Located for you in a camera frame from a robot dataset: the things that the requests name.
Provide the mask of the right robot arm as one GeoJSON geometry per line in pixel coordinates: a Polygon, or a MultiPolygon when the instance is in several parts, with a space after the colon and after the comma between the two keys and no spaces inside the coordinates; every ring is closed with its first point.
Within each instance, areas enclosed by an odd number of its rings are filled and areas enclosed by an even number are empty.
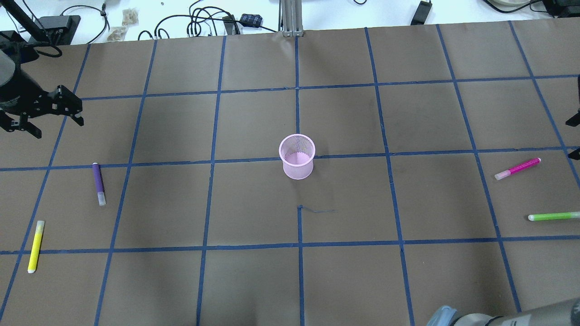
{"type": "Polygon", "coordinates": [[[408,158],[423,240],[407,240],[418,325],[532,325],[570,319],[579,297],[578,221],[529,221],[579,210],[579,171],[565,157],[541,81],[460,82],[470,153],[408,158]]]}

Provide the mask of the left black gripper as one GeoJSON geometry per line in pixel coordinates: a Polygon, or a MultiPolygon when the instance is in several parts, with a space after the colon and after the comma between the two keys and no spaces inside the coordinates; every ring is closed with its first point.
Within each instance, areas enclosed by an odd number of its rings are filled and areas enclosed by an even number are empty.
{"type": "Polygon", "coordinates": [[[15,130],[29,132],[37,139],[42,131],[31,123],[31,119],[43,115],[64,115],[79,126],[84,126],[82,101],[63,85],[54,91],[44,91],[25,72],[17,72],[0,89],[0,125],[6,132],[15,130]]]}

